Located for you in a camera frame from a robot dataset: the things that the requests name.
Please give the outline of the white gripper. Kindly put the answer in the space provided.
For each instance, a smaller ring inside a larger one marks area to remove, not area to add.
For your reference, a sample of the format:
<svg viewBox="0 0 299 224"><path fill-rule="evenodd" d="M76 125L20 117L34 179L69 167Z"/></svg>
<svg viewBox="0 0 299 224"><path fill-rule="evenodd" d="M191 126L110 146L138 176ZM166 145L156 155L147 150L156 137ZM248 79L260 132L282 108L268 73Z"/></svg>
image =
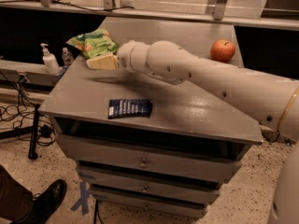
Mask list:
<svg viewBox="0 0 299 224"><path fill-rule="evenodd" d="M149 74L147 53L150 45L134 40L123 44L117 51L118 65L131 73ZM86 61L93 70L115 70L117 68L116 56L113 53L97 56Z"/></svg>

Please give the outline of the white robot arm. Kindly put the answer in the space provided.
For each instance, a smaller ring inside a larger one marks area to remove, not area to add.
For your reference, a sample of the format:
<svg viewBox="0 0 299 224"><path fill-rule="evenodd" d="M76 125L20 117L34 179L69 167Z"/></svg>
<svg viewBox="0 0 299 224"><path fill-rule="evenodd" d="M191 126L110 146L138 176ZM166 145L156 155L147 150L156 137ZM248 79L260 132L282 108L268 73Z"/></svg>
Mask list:
<svg viewBox="0 0 299 224"><path fill-rule="evenodd" d="M122 67L132 73L168 82L188 80L262 125L299 141L299 81L228 63L199 58L179 45L130 41L113 54L89 59L91 69ZM267 224L299 220L299 148L284 161L271 202Z"/></svg>

